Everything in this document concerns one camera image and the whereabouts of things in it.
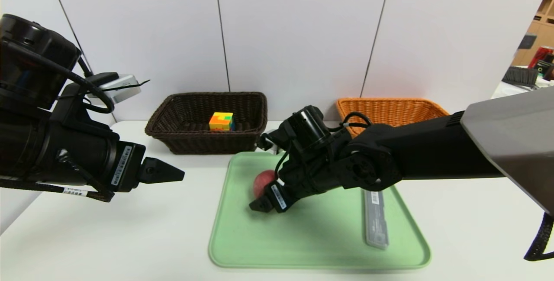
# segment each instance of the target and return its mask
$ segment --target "barcode label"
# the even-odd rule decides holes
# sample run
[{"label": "barcode label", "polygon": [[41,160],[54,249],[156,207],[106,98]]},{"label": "barcode label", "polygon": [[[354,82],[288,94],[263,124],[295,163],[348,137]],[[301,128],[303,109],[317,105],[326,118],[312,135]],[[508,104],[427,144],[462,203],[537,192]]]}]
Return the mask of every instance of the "barcode label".
[{"label": "barcode label", "polygon": [[72,194],[74,196],[85,197],[87,196],[88,193],[89,192],[86,190],[75,189],[75,188],[64,188],[64,194]]},{"label": "barcode label", "polygon": [[119,185],[119,180],[121,179],[121,175],[123,175],[125,166],[127,166],[127,161],[129,160],[129,155],[131,154],[132,150],[133,147],[131,147],[130,145],[126,145],[125,149],[123,149],[123,153],[121,153],[121,158],[119,159],[119,164],[117,165],[115,173],[113,174],[113,178],[111,179],[111,184],[113,184],[114,186]]},{"label": "barcode label", "polygon": [[273,191],[273,194],[275,194],[275,198],[277,198],[277,202],[279,202],[281,209],[284,210],[285,208],[287,208],[287,204],[285,203],[283,196],[281,196],[279,189],[277,189],[277,186],[275,185],[271,186],[271,190]]},{"label": "barcode label", "polygon": [[375,191],[370,191],[370,192],[371,192],[371,202],[373,204],[379,205],[379,193]]}]

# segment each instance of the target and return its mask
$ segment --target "table surface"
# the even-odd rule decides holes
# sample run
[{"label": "table surface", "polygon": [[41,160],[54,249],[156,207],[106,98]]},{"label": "table surface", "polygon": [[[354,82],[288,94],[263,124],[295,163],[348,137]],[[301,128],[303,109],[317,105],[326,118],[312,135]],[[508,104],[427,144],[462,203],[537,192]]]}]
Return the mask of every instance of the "table surface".
[{"label": "table surface", "polygon": [[[231,155],[173,155],[144,134],[145,125],[124,121],[113,130],[145,145],[147,156],[185,170],[184,181],[141,184],[111,203],[41,194],[0,237],[2,281],[521,281],[554,275],[554,261],[522,259],[542,210],[507,178],[398,184],[431,246],[433,259],[424,269],[217,267],[208,242]],[[269,122],[267,129],[278,125]]]}]

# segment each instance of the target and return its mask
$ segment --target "green tray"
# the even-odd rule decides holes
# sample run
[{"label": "green tray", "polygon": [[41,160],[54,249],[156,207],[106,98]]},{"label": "green tray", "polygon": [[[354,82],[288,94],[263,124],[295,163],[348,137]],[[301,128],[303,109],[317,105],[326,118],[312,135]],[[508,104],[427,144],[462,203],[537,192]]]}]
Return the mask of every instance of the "green tray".
[{"label": "green tray", "polygon": [[416,269],[431,250],[394,187],[383,191],[390,245],[365,242],[364,193],[342,188],[303,198],[283,214],[254,212],[252,183],[275,169],[280,155],[243,152],[227,171],[209,243],[212,261],[226,268]]}]

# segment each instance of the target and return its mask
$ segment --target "wicker basket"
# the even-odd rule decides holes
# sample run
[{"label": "wicker basket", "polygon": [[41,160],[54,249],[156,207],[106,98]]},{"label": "wicker basket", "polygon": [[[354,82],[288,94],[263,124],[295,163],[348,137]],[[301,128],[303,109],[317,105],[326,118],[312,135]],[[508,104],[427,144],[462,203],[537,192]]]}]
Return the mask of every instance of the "wicker basket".
[{"label": "wicker basket", "polygon": [[[337,101],[337,109],[341,119],[344,119],[348,113],[356,111],[365,114],[373,123],[391,126],[407,125],[449,115],[432,101],[413,98],[345,98]],[[349,121],[364,123],[356,116]],[[361,127],[348,127],[352,137],[356,137],[363,130]]]},{"label": "wicker basket", "polygon": [[[215,112],[233,113],[235,131],[210,131]],[[219,155],[254,151],[267,124],[267,99],[261,92],[171,95],[148,121],[145,133],[176,155]]]}]

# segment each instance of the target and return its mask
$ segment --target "rubik's cube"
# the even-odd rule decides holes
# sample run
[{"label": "rubik's cube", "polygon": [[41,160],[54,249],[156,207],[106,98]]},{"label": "rubik's cube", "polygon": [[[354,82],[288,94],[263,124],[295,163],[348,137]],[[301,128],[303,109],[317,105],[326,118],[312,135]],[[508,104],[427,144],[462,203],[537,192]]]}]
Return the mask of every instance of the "rubik's cube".
[{"label": "rubik's cube", "polygon": [[209,120],[210,131],[234,131],[235,123],[233,122],[232,113],[214,113],[212,119]]}]

